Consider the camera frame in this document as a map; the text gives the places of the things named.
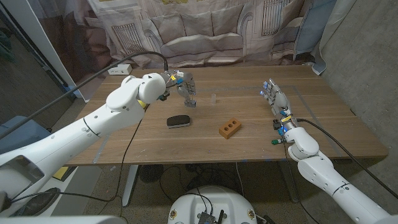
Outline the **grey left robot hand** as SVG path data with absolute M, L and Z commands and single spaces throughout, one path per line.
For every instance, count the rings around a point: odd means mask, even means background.
M 163 95 L 159 96 L 159 100 L 165 101 L 170 95 L 170 89 L 177 87 L 177 92 L 185 98 L 184 105 L 195 108 L 196 101 L 191 96 L 196 95 L 195 81 L 190 72 L 181 72 L 180 70 L 167 70 L 160 74 L 165 80 L 166 89 Z

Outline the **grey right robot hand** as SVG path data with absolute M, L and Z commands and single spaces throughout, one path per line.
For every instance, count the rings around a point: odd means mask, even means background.
M 289 99 L 280 87 L 275 84 L 273 79 L 270 78 L 268 82 L 265 81 L 263 83 L 263 90 L 260 92 L 260 95 L 270 105 L 271 112 L 279 123 L 279 128 L 282 128 L 284 131 L 288 131 L 298 127 L 297 120 L 294 118 L 292 113 Z

